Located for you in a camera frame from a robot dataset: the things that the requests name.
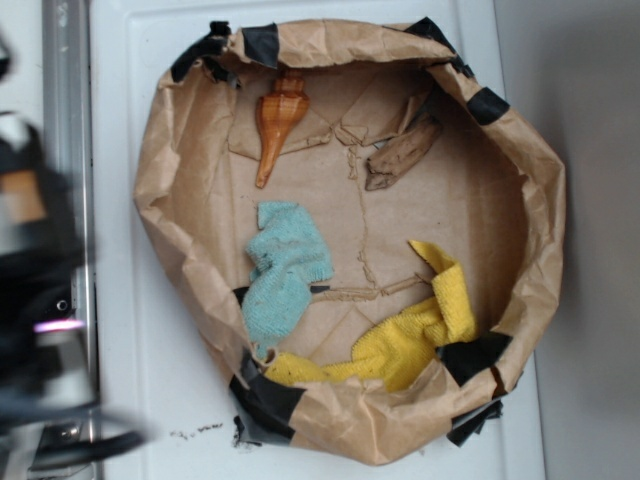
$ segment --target yellow cloth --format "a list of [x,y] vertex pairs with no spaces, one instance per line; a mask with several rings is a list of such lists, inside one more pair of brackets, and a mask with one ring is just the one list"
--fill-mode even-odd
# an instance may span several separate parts
[[267,369],[267,378],[283,385],[297,382],[341,382],[382,378],[389,392],[404,390],[435,357],[436,347],[468,342],[476,337],[464,274],[460,264],[432,243],[410,245],[436,271],[435,297],[387,318],[353,346],[351,362],[320,367],[311,360],[281,353]]

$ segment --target conch shell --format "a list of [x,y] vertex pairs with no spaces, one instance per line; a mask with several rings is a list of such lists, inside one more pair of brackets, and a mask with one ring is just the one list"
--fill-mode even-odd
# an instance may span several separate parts
[[309,97],[302,91],[299,71],[286,70],[274,84],[273,92],[258,101],[256,117],[262,139],[262,157],[256,187],[264,188],[289,132],[309,109]]

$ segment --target paper bag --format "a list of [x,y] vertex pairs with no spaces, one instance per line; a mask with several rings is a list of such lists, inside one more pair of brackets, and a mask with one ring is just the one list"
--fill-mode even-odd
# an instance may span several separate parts
[[[260,190],[255,103],[285,68],[302,73],[309,114]],[[439,138],[395,185],[367,191],[376,142],[402,143],[425,111],[442,125]],[[564,175],[429,19],[406,30],[309,20],[236,34],[214,22],[159,81],[134,196],[248,438],[378,465],[447,433],[461,444],[500,413],[558,305]],[[433,272],[410,239],[460,261],[479,338],[439,349],[394,393],[356,377],[268,380],[240,306],[253,268],[244,248],[266,200],[303,205],[335,268],[278,351],[348,360],[373,325],[431,295]]]

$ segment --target blue cloth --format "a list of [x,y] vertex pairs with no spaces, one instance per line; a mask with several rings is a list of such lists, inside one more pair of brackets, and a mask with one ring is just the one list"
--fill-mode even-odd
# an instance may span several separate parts
[[293,202],[262,202],[246,251],[256,265],[242,313],[257,355],[294,329],[311,301],[309,284],[333,276],[331,254],[309,212]]

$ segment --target rag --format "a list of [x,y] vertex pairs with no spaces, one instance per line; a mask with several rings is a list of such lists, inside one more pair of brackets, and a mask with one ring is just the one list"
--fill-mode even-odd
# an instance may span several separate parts
[[341,382],[381,378],[388,392],[411,386],[436,356],[436,347],[469,342],[477,335],[464,273],[458,261],[437,245],[410,241],[435,270],[435,296],[389,317],[365,333],[353,346],[351,361],[320,367],[309,359],[283,352],[266,370],[267,378],[283,385],[297,382]]
[[309,284],[333,276],[331,254],[309,212],[293,202],[258,204],[246,248],[256,267],[242,314],[259,358],[294,329],[311,301]]

